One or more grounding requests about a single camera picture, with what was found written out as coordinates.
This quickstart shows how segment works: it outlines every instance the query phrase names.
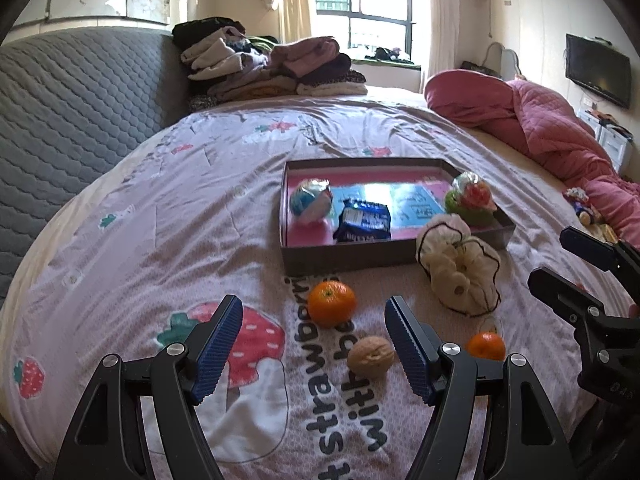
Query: blue card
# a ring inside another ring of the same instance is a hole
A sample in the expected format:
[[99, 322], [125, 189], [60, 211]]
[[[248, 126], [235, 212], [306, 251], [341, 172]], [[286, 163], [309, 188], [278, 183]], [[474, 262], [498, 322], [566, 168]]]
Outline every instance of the blue card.
[[391, 213], [391, 228], [420, 228], [432, 217], [444, 213], [433, 195], [421, 184], [374, 182], [353, 186], [331, 186], [334, 202], [330, 214], [333, 229], [338, 227], [338, 216], [346, 198], [385, 204]]

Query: window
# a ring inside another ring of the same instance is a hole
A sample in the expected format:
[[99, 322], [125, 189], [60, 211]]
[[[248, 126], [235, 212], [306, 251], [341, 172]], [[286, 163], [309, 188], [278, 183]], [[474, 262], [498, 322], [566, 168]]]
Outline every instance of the window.
[[345, 48], [399, 47], [411, 56], [412, 0], [316, 0], [316, 30]]

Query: walnut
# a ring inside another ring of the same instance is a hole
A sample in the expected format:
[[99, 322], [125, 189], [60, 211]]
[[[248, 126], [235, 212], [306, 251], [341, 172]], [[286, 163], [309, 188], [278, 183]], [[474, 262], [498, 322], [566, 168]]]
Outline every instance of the walnut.
[[391, 367], [396, 353], [391, 343], [378, 336], [360, 339], [347, 356], [349, 370], [367, 379], [382, 377]]

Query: gray quilted mattress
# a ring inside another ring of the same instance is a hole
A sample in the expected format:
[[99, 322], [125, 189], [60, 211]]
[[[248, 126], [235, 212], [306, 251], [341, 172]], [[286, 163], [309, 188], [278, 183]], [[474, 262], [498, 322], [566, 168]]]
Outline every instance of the gray quilted mattress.
[[179, 54], [170, 35], [128, 27], [0, 47], [0, 308], [60, 207], [187, 113]]

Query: blue gripper pad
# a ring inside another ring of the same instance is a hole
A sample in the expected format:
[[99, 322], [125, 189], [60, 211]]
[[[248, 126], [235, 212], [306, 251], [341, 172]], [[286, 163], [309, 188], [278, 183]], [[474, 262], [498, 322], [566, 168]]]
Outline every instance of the blue gripper pad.
[[[426, 349], [420, 343], [420, 339], [423, 339], [421, 336], [424, 336], [424, 333], [420, 334], [422, 329], [418, 320], [415, 319], [411, 312], [403, 315], [403, 309], [398, 304], [398, 301], [401, 301], [402, 305], [408, 310], [406, 303], [399, 296], [387, 300], [385, 305], [386, 330], [391, 336], [391, 341], [396, 348], [396, 353], [400, 358], [411, 390], [421, 397], [425, 404], [433, 406], [437, 395], [431, 383], [430, 360], [437, 359], [437, 354], [435, 356], [427, 355]], [[426, 344], [429, 345], [429, 350], [433, 349], [428, 341]]]
[[196, 325], [185, 344], [195, 379], [189, 393], [194, 405], [213, 393], [222, 375], [229, 352], [242, 327], [242, 301], [227, 294], [211, 320]]

